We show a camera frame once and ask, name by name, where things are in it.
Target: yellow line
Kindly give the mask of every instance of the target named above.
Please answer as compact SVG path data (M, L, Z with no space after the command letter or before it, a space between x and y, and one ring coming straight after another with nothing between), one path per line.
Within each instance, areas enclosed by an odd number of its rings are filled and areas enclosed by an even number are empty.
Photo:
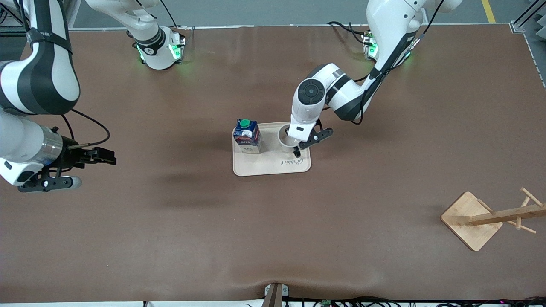
M489 23L496 23L495 16L493 16L493 11L491 10L491 5L489 5L489 0L482 0L483 9L487 15L487 21Z

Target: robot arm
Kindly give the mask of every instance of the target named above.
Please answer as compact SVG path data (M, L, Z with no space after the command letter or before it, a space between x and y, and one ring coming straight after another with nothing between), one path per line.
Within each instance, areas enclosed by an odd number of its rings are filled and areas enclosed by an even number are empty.
M76 177L49 177L49 169L83 168L84 163L115 164L113 152L69 149L77 142L28 119L34 114L65 114L80 96L72 65L66 18L58 0L23 3L30 19L32 54L0 62L0 175L23 191L76 188Z
M451 11L461 1L444 0L442 8ZM288 136L301 142L310 141L313 127L324 104L332 108L341 120L359 119L384 78L405 60L413 48L417 30L423 23L421 7L427 5L428 8L436 8L440 2L441 0L370 0L366 17L379 47L372 71L364 83L358 85L335 64L315 68L294 94ZM316 99L316 104L305 103L298 92L305 82L315 81L322 83L325 88L324 102Z
M146 8L159 0L86 0L94 10L109 15L127 27L140 57L152 69L167 69L180 62L185 38L167 27L159 27Z

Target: brown table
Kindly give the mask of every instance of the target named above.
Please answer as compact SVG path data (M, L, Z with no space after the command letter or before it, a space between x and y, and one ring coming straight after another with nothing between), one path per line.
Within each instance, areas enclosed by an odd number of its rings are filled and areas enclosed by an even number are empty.
M238 117L289 119L316 65L371 68L327 27L195 31L186 63L142 66L124 32L72 33L78 109L112 131L118 166L76 170L77 191L0 181L3 302L233 300L271 282L293 297L523 299L545 295L544 219L471 252L440 221L465 191L493 209L525 186L546 200L546 91L508 25L437 26L379 89L361 126L307 173L238 178ZM69 114L80 142L102 132ZM59 118L41 122L66 129Z

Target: cup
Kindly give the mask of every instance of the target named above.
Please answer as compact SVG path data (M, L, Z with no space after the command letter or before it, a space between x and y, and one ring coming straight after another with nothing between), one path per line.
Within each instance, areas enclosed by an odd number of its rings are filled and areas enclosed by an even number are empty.
M298 148L300 141L288 136L288 127L290 127L290 124L286 124L279 129L277 133L278 142L281 144L282 151L294 154L296 158L299 158L301 156L300 149Z

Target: wooden mug tree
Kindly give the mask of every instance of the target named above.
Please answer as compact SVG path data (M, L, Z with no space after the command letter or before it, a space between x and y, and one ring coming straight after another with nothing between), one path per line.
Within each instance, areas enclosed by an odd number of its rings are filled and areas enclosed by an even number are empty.
M523 229L537 233L533 229L522 226L521 220L545 216L546 206L524 187L520 190L525 194L521 206L502 211L493 211L481 199L470 192L465 192L442 214L440 219L473 251L479 251L501 228L502 222L514 225L517 230Z

